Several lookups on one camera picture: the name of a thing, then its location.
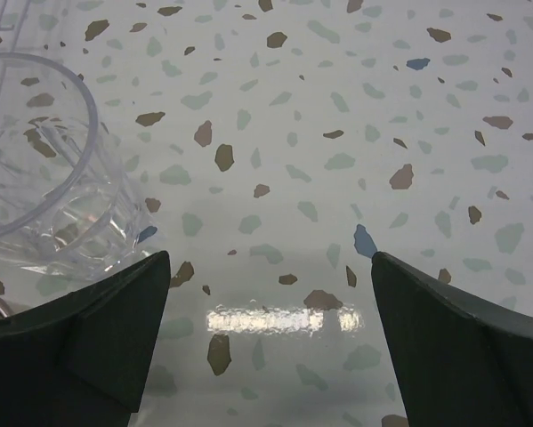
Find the clear faceted glass cup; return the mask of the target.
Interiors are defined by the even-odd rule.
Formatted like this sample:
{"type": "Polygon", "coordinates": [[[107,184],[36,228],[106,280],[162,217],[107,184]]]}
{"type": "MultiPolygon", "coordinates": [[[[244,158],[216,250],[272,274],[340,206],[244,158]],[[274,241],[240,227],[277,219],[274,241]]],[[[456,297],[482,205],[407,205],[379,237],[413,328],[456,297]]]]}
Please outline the clear faceted glass cup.
{"type": "Polygon", "coordinates": [[[84,82],[0,52],[0,262],[94,281],[148,255],[156,233],[84,82]]]}

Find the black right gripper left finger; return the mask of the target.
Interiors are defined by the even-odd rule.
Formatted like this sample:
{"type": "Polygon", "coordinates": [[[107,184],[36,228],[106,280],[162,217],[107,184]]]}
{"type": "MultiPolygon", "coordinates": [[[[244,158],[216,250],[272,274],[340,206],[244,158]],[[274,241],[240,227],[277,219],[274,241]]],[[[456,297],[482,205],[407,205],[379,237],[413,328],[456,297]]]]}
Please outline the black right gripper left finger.
{"type": "Polygon", "coordinates": [[[0,319],[0,426],[126,426],[140,409],[170,279],[160,251],[0,319]]]}

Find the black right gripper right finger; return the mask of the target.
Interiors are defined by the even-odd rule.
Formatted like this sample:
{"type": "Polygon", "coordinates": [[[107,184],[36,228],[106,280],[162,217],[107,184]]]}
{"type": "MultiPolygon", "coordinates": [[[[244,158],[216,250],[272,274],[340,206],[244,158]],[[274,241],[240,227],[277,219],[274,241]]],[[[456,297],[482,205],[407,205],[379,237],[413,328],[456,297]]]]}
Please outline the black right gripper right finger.
{"type": "Polygon", "coordinates": [[[533,426],[533,318],[377,252],[371,278],[412,426],[533,426]]]}

